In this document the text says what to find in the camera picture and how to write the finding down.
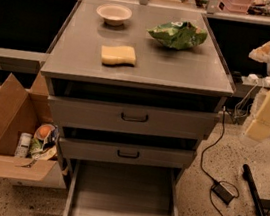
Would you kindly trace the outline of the brown cardboard box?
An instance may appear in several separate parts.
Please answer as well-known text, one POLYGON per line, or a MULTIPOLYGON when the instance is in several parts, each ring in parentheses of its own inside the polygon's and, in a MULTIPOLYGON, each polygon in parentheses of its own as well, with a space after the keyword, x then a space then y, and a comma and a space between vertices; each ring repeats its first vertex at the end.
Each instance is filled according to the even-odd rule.
POLYGON ((54 159, 34 161, 15 155, 21 134, 32 134, 43 124, 52 123, 48 88, 42 75, 26 90, 9 75, 0 88, 0 178, 24 186, 65 187, 64 175, 54 159))

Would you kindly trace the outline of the grey bottom drawer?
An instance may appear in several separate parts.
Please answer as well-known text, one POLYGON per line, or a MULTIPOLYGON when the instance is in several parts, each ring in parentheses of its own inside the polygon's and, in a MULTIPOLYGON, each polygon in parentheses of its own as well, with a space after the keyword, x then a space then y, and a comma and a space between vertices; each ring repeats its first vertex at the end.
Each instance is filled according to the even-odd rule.
POLYGON ((78 161, 63 216, 179 216, 174 171, 78 161))

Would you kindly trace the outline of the white bowl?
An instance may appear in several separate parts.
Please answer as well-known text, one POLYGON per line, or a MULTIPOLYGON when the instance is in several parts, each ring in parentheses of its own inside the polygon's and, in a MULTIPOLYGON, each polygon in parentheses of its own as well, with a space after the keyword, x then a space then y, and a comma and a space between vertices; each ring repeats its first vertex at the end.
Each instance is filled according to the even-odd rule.
POLYGON ((105 24, 111 26, 121 26, 132 17, 130 8, 119 4, 103 4, 96 11, 103 18, 105 24))

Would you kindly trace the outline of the white can in box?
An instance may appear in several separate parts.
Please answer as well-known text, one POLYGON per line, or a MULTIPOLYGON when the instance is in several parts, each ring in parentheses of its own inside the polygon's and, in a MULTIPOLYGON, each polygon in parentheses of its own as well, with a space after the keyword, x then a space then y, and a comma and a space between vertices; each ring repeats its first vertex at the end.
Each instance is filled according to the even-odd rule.
POLYGON ((31 144, 31 138, 33 138, 32 134, 21 133, 19 143, 17 144, 17 148, 15 150, 16 157, 24 158, 28 155, 29 147, 31 144))

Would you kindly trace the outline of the black metal floor bar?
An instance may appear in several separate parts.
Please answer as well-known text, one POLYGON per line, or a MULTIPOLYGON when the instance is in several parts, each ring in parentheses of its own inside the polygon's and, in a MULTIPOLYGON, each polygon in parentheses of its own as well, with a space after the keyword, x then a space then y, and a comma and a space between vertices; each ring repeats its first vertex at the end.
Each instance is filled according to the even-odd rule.
POLYGON ((243 178, 245 179, 245 181, 248 183, 249 190, 251 192, 250 195, 252 197, 257 216, 267 216, 264 212, 264 207, 263 207, 261 199, 259 197, 259 193, 257 191, 257 187, 255 185, 254 178, 252 176, 252 172, 250 170, 250 167, 248 166, 248 164, 244 164, 242 168, 243 168, 242 175, 243 175, 243 178))

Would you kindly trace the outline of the black power adapter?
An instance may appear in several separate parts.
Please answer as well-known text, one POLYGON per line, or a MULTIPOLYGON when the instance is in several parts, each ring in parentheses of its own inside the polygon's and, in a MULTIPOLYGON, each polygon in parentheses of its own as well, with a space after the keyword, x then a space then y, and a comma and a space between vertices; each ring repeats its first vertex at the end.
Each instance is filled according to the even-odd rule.
POLYGON ((221 183, 214 184, 212 187, 212 191, 226 205, 229 205, 230 202, 234 199, 234 195, 229 190, 227 190, 227 188, 224 187, 224 185, 222 185, 221 183))

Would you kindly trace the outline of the snack packages in box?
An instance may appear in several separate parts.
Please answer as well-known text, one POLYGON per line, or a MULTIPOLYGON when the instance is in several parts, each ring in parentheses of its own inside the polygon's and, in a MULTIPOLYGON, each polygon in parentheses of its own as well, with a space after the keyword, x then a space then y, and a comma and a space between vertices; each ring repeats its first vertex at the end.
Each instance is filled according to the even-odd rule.
POLYGON ((58 129, 52 124, 42 124, 31 138, 29 155, 33 159, 54 160, 57 157, 58 129))

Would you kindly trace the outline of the white power strip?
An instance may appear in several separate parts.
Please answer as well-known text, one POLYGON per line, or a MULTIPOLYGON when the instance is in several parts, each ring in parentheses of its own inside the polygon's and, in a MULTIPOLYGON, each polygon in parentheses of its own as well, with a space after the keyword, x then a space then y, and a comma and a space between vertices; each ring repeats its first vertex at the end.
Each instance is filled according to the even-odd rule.
POLYGON ((245 79, 245 82, 248 83, 248 85, 261 85, 262 87, 268 87, 270 88, 270 77, 259 77, 256 74, 250 74, 247 76, 247 79, 245 79))

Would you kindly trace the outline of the grey top drawer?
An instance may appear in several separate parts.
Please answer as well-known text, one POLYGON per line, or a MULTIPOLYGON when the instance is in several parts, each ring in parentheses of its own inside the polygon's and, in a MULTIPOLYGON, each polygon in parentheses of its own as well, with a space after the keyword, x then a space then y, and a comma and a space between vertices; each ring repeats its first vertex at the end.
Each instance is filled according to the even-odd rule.
POLYGON ((212 113, 172 110, 166 107, 58 96, 50 96, 48 102, 54 122, 62 127, 200 141, 211 133, 217 123, 217 116, 212 113))

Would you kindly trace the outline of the grey drawer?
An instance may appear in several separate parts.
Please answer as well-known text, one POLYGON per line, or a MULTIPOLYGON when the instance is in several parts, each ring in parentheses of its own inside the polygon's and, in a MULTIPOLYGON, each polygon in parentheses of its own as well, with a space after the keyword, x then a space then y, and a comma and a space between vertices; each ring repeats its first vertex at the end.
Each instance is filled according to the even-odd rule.
POLYGON ((78 161, 63 216, 179 216, 174 171, 78 161))
POLYGON ((67 159, 127 163, 154 167, 187 168, 193 162, 194 151, 149 147, 102 141, 60 138, 58 147, 67 159))
POLYGON ((211 133, 217 123, 217 116, 212 113, 172 110, 166 107, 58 96, 50 96, 48 102, 54 122, 62 127, 200 141, 211 133))

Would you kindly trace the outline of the grey middle drawer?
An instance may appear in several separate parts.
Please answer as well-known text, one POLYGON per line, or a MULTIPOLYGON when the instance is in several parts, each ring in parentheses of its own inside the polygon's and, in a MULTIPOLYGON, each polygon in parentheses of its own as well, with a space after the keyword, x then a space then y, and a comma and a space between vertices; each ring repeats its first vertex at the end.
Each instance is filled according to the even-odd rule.
POLYGON ((67 159, 127 163, 154 167, 187 168, 193 162, 194 151, 149 147, 102 141, 60 138, 58 147, 67 159))

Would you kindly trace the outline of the pink plastic container stack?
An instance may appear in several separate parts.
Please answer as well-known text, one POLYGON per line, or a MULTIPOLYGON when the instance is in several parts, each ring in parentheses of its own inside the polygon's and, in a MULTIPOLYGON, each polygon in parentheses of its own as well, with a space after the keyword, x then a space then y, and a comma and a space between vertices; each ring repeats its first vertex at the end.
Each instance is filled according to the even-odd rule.
POLYGON ((253 0, 219 0, 218 7, 223 12, 245 14, 253 0))

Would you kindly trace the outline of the green chip bag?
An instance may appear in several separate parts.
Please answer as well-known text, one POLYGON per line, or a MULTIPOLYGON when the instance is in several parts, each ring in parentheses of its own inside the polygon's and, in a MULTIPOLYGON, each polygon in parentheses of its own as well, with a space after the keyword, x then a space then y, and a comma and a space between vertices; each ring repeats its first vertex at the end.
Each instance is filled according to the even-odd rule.
POLYGON ((176 50, 194 48, 204 43, 208 36, 205 29, 186 21, 164 23, 147 32, 164 47, 176 50))

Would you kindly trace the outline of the grey drawer cabinet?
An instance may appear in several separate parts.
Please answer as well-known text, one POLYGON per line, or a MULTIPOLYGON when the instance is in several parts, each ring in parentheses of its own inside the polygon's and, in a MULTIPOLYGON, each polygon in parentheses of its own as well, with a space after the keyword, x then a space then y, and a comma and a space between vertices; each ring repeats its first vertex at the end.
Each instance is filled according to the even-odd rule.
MULTIPOLYGON (((49 97, 206 112, 218 117, 225 100, 234 92, 234 83, 213 36, 200 46, 177 51, 163 47, 147 32, 170 21, 192 22, 206 29, 209 26, 205 17, 193 11, 130 4, 130 20, 111 27, 96 12, 102 3, 80 2, 43 65, 41 73, 49 97), (102 46, 133 47, 136 64, 102 64, 102 46)), ((56 125, 60 138, 189 150, 195 152, 194 157, 203 140, 56 125)), ((79 159, 64 158, 58 146, 60 165, 73 168, 79 159)))

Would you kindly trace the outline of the yellow sponge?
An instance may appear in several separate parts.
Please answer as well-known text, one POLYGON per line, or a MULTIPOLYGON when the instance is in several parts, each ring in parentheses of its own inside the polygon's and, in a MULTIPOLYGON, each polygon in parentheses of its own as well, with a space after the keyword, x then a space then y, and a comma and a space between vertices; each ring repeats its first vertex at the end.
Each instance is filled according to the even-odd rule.
POLYGON ((119 64, 136 64, 136 53, 133 47, 130 46, 102 46, 101 62, 104 65, 119 65, 119 64))

